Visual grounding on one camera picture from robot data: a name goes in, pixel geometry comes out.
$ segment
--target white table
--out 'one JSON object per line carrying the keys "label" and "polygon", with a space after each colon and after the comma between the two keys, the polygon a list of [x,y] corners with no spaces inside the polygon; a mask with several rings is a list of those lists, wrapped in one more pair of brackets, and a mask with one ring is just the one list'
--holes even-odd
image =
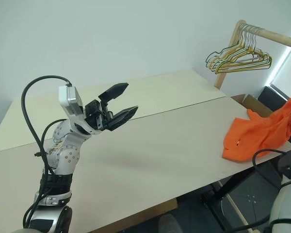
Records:
{"label": "white table", "polygon": [[[251,167],[221,157],[234,117],[247,118],[245,108],[222,95],[89,139],[73,175],[70,233],[98,229]],[[41,178],[36,151],[35,144],[0,151],[0,232],[21,228]]]}

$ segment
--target tabletop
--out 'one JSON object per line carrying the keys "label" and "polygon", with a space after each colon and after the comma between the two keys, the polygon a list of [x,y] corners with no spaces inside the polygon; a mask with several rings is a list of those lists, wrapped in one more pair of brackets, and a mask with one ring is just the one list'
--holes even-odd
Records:
{"label": "tabletop", "polygon": [[[247,118],[246,109],[220,97],[90,138],[73,175],[70,233],[90,232],[251,167],[222,158],[234,117]],[[281,148],[289,149],[289,143]],[[21,228],[41,177],[36,150],[28,144],[0,151],[0,232]]]}

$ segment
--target orange cloth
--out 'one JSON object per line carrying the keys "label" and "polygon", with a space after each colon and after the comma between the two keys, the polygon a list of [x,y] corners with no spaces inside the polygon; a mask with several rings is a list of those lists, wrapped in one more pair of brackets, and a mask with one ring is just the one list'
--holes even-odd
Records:
{"label": "orange cloth", "polygon": [[235,118],[226,134],[223,158],[237,162],[250,160],[258,150],[276,149],[291,137],[291,99],[269,117],[260,117],[250,109],[247,113],[250,120]]}

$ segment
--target wooden rack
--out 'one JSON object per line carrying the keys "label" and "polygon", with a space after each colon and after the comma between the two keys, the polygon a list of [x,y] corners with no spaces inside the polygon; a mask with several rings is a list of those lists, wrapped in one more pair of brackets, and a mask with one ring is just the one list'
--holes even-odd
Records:
{"label": "wooden rack", "polygon": [[[250,24],[247,24],[246,21],[244,21],[244,20],[239,20],[236,23],[234,32],[232,34],[231,41],[229,42],[229,45],[228,45],[229,47],[230,46],[233,46],[233,45],[237,45],[237,43],[239,41],[238,30],[239,30],[239,27],[242,24],[250,25]],[[274,33],[274,32],[271,32],[271,31],[268,31],[268,30],[265,30],[265,29],[260,29],[257,32],[254,32],[253,30],[250,30],[250,27],[244,27],[242,29],[242,31],[246,31],[246,32],[249,32],[249,33],[253,33],[253,34],[258,35],[258,36],[261,36],[263,38],[266,38],[266,39],[275,41],[277,43],[280,43],[280,44],[283,44],[283,45],[286,45],[286,46],[291,47],[291,37],[288,37],[288,36],[285,36],[285,35],[281,35],[281,34],[278,34],[278,33]],[[214,86],[216,88],[218,88],[218,89],[221,88],[225,76],[226,76],[226,73],[220,73],[220,74],[217,75],[217,79],[216,79],[216,81],[214,83]]]}

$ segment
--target gray floor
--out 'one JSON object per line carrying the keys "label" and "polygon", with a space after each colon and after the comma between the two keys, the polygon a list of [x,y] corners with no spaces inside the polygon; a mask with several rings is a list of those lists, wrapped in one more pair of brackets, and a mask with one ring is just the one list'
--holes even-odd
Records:
{"label": "gray floor", "polygon": [[[261,167],[274,182],[280,179],[274,168],[265,163]],[[249,223],[269,215],[276,198],[277,190],[268,184],[259,174],[254,173],[245,182],[230,193],[238,208]],[[221,233],[222,230],[210,210],[201,201],[200,196],[181,200],[179,207],[171,212],[182,227],[183,233]],[[232,209],[228,200],[222,200],[222,211],[233,227],[242,226],[242,222]],[[126,229],[125,233],[158,233],[159,217],[150,219],[137,226]],[[266,224],[259,227],[262,232]]]}

